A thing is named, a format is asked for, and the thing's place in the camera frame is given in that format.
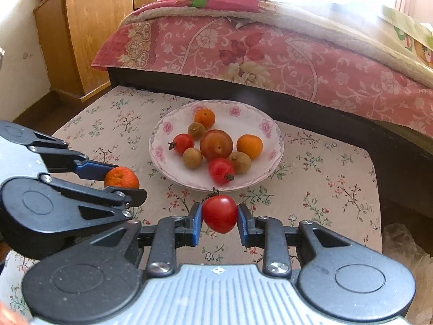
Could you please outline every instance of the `bed frame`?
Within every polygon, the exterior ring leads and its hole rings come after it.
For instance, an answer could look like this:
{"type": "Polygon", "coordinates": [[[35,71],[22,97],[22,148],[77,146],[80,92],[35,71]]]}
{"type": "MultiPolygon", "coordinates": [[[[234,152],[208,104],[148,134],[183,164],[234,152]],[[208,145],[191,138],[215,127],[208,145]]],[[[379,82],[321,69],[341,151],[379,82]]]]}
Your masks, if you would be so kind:
{"type": "Polygon", "coordinates": [[[367,150],[381,204],[392,201],[433,217],[433,155],[376,123],[293,96],[223,80],[108,68],[112,87],[132,86],[197,100],[226,99],[257,107],[273,119],[367,150]]]}

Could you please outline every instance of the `plastic bag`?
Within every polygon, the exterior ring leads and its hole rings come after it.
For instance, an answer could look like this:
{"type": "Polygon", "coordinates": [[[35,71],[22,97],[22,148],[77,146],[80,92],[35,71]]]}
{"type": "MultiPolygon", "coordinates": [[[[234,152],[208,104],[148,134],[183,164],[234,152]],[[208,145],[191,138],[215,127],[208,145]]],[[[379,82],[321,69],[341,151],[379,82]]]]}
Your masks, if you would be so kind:
{"type": "Polygon", "coordinates": [[[406,314],[412,325],[433,324],[433,257],[424,252],[401,223],[383,230],[383,254],[401,262],[415,277],[416,294],[406,314]]]}

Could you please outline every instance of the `wooden cabinet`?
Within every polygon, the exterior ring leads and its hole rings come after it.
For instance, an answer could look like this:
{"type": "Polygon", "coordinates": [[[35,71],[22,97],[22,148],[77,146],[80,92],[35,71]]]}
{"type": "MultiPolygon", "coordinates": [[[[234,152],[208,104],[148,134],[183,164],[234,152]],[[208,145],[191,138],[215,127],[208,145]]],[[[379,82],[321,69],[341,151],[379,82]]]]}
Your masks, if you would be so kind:
{"type": "Polygon", "coordinates": [[[155,0],[45,0],[34,10],[51,90],[84,102],[110,86],[107,72],[90,67],[122,19],[155,0]]]}

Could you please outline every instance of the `wall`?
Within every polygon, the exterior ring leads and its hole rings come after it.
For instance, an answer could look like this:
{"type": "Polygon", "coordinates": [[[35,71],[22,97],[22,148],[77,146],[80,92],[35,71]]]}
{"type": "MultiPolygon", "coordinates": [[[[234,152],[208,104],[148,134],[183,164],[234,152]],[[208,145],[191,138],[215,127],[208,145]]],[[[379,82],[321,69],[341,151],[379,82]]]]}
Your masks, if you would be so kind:
{"type": "Polygon", "coordinates": [[[414,0],[413,19],[433,25],[433,0],[414,0]]]}
{"type": "Polygon", "coordinates": [[[33,9],[40,0],[0,0],[0,119],[13,120],[49,92],[33,9]]]}

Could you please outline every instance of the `pink bedspread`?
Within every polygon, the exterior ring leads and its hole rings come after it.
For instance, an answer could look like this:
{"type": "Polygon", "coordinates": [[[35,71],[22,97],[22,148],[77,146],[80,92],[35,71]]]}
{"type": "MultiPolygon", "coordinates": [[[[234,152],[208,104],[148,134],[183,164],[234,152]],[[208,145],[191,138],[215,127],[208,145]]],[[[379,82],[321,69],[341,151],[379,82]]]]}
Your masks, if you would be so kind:
{"type": "Polygon", "coordinates": [[[433,137],[431,88],[328,41],[239,19],[275,10],[261,0],[159,0],[126,17],[92,66],[256,86],[433,137]]]}

